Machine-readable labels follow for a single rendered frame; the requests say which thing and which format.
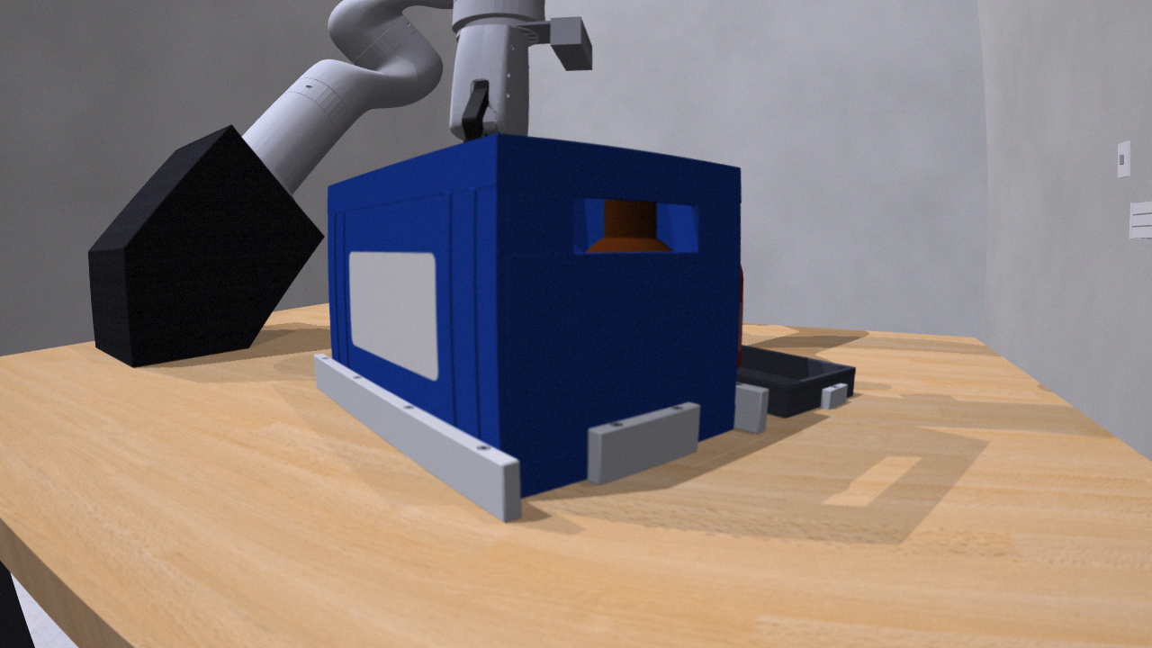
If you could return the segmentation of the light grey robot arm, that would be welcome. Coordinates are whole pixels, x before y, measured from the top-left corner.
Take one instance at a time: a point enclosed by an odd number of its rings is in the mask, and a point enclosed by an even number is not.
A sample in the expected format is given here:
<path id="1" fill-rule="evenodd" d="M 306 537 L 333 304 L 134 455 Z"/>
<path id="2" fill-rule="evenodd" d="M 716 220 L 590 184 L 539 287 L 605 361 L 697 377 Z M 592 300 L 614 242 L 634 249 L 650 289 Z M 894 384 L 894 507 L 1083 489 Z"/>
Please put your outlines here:
<path id="1" fill-rule="evenodd" d="M 475 23 L 513 22 L 539 33 L 535 44 L 550 44 L 564 71 L 592 70 L 581 16 L 545 21 L 545 0 L 343 0 L 329 14 L 328 33 L 353 65 L 314 63 L 242 136 L 291 199 L 359 116 L 411 105 L 435 90 L 444 60 L 403 16 L 409 5 L 454 8 L 455 33 Z"/>

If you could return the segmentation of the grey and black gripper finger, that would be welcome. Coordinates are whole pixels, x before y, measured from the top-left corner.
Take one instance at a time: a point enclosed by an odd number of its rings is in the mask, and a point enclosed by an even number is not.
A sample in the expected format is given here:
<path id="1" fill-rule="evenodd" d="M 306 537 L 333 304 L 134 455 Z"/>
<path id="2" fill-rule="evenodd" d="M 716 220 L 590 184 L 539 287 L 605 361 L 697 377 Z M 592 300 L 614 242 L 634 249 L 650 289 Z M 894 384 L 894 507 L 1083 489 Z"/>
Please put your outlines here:
<path id="1" fill-rule="evenodd" d="M 468 100 L 462 116 L 463 131 L 465 134 L 463 142 L 500 134 L 498 127 L 495 127 L 495 130 L 484 131 L 484 125 L 482 125 L 488 105 L 488 84 L 487 80 L 479 80 L 476 82 L 476 86 L 473 86 L 472 97 Z"/>

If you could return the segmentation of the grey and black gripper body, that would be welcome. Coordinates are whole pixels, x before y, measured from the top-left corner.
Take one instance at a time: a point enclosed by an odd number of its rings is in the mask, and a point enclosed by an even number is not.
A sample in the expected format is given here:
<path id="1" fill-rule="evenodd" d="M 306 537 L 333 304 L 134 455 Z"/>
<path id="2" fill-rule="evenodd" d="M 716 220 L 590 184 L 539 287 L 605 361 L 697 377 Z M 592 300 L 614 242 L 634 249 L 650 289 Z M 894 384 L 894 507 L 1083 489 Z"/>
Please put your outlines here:
<path id="1" fill-rule="evenodd" d="M 475 23 L 456 33 L 458 42 L 450 97 L 450 131 L 464 140 L 464 108 L 479 80 L 488 81 L 484 131 L 529 135 L 529 48 L 539 33 L 513 22 Z"/>

